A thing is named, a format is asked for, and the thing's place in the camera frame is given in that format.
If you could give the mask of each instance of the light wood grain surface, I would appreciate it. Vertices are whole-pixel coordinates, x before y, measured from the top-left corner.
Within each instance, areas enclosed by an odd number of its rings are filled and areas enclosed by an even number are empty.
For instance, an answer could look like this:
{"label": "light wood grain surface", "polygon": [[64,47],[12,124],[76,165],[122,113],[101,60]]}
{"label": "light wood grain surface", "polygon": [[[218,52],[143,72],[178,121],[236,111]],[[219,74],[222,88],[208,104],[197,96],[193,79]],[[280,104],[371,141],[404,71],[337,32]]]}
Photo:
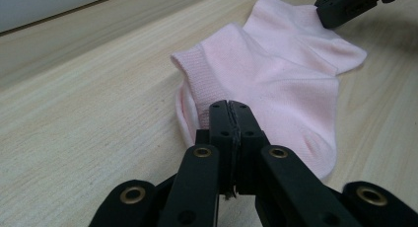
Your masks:
{"label": "light wood grain surface", "polygon": [[[87,226],[117,185],[176,173],[186,147],[170,54],[242,25],[255,1],[110,0],[0,37],[0,226]],[[369,55],[340,76],[324,181],[372,182],[415,210],[417,3],[380,4],[336,30]],[[219,226],[261,226],[253,198],[221,201]]]}

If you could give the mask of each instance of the sock cuff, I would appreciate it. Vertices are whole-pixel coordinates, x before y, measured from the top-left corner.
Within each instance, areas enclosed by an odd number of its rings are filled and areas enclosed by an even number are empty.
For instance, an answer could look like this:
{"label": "sock cuff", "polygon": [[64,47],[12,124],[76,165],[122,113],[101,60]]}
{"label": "sock cuff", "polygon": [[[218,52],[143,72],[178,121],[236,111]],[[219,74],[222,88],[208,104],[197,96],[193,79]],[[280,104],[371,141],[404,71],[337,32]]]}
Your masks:
{"label": "sock cuff", "polygon": [[202,129],[209,127],[209,106],[226,99],[221,84],[214,75],[214,70],[207,61],[201,44],[187,51],[172,55],[172,62],[185,75],[185,81],[190,84],[190,93],[196,104],[199,125]]}

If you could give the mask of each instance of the metal rivet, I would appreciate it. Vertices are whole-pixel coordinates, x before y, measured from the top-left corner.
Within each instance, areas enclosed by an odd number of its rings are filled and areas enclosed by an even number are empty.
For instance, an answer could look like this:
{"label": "metal rivet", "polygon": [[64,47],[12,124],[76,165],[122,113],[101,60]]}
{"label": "metal rivet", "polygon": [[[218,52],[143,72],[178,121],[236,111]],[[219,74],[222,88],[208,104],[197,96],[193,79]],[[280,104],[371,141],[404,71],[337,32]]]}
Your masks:
{"label": "metal rivet", "polygon": [[361,186],[357,188],[356,194],[367,203],[377,206],[387,205],[386,197],[375,189]]}
{"label": "metal rivet", "polygon": [[200,147],[193,151],[193,154],[197,157],[209,157],[212,154],[212,151],[208,148]]}
{"label": "metal rivet", "polygon": [[276,158],[286,158],[289,154],[282,148],[271,148],[268,153]]}
{"label": "metal rivet", "polygon": [[120,201],[125,204],[135,204],[141,201],[145,197],[145,189],[140,186],[134,186],[126,188],[120,194]]}

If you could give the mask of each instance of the black clamp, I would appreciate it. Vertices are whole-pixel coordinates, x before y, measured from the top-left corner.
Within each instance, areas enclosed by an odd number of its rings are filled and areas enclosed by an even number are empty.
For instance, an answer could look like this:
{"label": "black clamp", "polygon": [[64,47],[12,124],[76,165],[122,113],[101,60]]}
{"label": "black clamp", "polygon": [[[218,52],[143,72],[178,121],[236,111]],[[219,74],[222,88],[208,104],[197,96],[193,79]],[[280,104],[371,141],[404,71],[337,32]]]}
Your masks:
{"label": "black clamp", "polygon": [[[327,28],[336,28],[360,14],[376,7],[379,0],[316,0],[317,8],[322,25]],[[394,0],[382,0],[390,3]]]}
{"label": "black clamp", "polygon": [[324,186],[292,150],[270,145],[248,106],[220,101],[209,116],[176,175],[156,187],[119,185],[90,226],[213,227],[219,195],[236,192],[256,196],[263,226],[418,226],[417,213],[379,186]]}

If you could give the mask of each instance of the sock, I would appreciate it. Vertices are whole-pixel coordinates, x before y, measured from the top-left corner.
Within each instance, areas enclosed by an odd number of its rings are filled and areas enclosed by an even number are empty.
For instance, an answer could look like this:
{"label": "sock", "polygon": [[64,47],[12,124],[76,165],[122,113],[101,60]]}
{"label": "sock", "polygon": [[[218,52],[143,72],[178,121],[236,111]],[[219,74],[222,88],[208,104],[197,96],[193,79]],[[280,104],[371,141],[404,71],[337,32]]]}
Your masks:
{"label": "sock", "polygon": [[361,48],[322,27],[315,6],[258,0],[244,27],[229,24],[173,63],[184,73],[176,113],[186,145],[208,128],[209,106],[251,107],[271,144],[293,151],[319,178],[336,161],[336,75],[360,65]]}

